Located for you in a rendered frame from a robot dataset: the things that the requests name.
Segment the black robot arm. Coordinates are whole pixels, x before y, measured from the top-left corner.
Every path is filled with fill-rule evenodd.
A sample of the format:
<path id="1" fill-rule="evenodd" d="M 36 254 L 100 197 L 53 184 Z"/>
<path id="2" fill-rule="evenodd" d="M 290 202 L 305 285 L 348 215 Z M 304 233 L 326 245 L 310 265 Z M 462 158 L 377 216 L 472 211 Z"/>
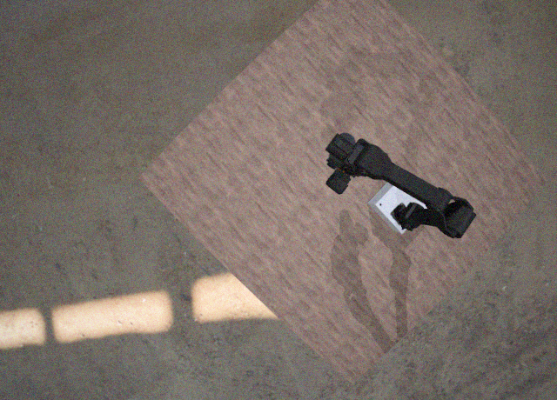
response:
<path id="1" fill-rule="evenodd" d="M 426 205 L 427 209 L 415 202 L 396 206 L 390 215 L 401 228 L 413 231 L 425 224 L 437 227 L 448 237 L 462 238 L 476 217 L 465 198 L 454 197 L 448 190 L 437 188 L 400 168 L 377 145 L 360 140 L 353 145 L 337 134 L 326 150 L 329 152 L 327 165 L 333 169 L 347 168 L 363 177 L 383 179 Z M 455 202 L 450 203 L 451 199 Z"/>

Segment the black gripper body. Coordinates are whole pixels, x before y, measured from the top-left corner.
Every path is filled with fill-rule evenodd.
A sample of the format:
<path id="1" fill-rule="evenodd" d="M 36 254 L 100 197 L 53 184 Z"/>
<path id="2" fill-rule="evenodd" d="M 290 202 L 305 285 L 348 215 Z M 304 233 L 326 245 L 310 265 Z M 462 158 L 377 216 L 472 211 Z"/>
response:
<path id="1" fill-rule="evenodd" d="M 335 174 L 332 174 L 326 181 L 326 185 L 337 192 L 337 194 L 342 194 L 348 186 L 347 183 L 350 180 L 350 176 L 359 177 L 358 174 L 355 174 L 345 168 L 344 170 L 340 170 L 337 176 Z"/>

